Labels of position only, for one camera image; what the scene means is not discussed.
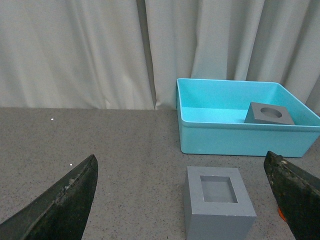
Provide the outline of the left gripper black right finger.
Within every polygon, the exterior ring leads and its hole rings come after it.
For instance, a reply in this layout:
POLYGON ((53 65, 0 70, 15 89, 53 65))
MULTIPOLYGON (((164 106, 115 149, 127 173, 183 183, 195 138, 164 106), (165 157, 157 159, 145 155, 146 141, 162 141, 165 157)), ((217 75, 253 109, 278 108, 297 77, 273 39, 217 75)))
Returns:
POLYGON ((297 240, 320 238, 320 179, 268 151, 263 167, 278 209, 297 240))

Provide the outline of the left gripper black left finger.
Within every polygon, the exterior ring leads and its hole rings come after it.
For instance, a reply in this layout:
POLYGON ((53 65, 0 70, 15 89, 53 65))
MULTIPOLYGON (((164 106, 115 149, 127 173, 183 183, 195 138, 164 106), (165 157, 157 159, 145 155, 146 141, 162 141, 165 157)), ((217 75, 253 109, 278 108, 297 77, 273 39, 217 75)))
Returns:
POLYGON ((98 182, 90 155, 30 204, 0 225, 2 240, 80 240, 98 182))

